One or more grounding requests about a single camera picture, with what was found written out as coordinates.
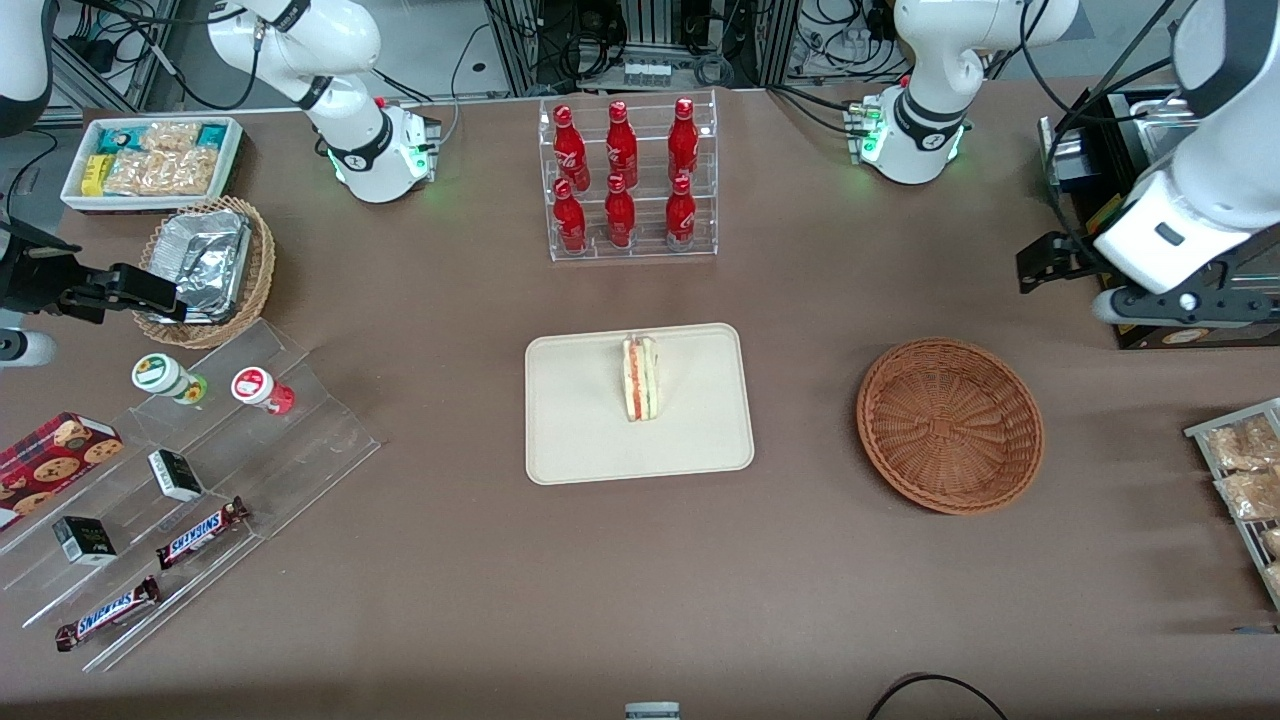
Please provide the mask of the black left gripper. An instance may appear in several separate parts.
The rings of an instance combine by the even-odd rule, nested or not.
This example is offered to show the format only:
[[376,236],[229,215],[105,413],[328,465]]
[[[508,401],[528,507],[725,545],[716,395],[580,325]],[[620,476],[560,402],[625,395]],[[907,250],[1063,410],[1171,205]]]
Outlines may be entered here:
[[1114,274],[1114,265],[1094,246],[1096,236],[1047,232],[1038,238],[1038,250],[1018,252],[1019,292],[1030,293],[1042,284]]

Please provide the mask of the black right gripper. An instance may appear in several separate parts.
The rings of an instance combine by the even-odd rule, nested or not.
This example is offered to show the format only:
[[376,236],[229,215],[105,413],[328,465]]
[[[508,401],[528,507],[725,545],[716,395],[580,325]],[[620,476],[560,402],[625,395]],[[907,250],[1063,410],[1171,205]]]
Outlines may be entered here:
[[[4,310],[104,322],[108,297],[93,282],[97,272],[76,259],[79,246],[33,225],[4,225],[3,238],[6,241],[1,263]],[[187,323],[188,306],[180,301],[177,286],[138,266],[113,264],[110,292],[133,304],[131,310],[140,322]]]

